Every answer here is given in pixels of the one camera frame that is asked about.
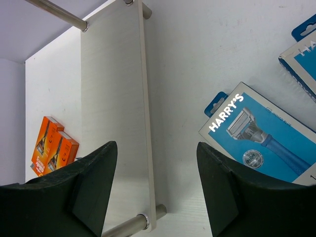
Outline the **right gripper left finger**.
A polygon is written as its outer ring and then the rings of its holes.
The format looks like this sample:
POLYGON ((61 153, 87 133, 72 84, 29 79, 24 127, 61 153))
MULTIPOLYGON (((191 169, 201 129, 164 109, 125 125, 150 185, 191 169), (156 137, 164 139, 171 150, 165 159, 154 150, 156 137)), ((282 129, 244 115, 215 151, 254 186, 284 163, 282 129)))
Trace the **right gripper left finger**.
POLYGON ((1 236, 101 236, 117 158, 110 141, 49 174, 1 186, 1 236))

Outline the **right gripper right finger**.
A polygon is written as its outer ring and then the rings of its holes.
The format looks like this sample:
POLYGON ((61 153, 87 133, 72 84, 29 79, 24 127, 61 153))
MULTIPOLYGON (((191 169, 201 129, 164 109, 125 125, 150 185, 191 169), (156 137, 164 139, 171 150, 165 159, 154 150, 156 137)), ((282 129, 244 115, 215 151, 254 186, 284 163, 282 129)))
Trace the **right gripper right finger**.
POLYGON ((215 237, 313 237, 316 188, 242 165, 204 142, 197 165, 215 237))

